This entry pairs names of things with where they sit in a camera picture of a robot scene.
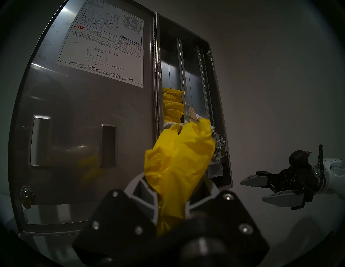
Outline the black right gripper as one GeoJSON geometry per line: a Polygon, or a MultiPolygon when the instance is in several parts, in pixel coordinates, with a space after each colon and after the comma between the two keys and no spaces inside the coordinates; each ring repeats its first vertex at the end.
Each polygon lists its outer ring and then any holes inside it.
{"type": "Polygon", "coordinates": [[[258,171],[240,182],[250,187],[270,188],[273,194],[262,201],[291,210],[304,208],[320,189],[320,177],[311,167],[289,167],[278,174],[258,171]]]}

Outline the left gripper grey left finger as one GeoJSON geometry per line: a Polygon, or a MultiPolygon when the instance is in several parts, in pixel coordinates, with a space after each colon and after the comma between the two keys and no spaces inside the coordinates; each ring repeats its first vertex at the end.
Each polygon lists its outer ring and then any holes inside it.
{"type": "Polygon", "coordinates": [[[158,214],[158,194],[141,173],[124,190],[105,195],[73,249],[89,267],[153,267],[145,249],[155,238],[158,214]]]}

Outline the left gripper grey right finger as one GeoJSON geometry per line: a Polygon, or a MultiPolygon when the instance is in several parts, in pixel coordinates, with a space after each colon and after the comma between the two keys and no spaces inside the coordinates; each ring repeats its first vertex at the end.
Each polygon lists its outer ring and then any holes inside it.
{"type": "Polygon", "coordinates": [[[257,267],[269,251],[248,211],[229,189],[203,177],[186,202],[186,219],[195,237],[186,245],[191,258],[216,256],[222,265],[257,267]]]}

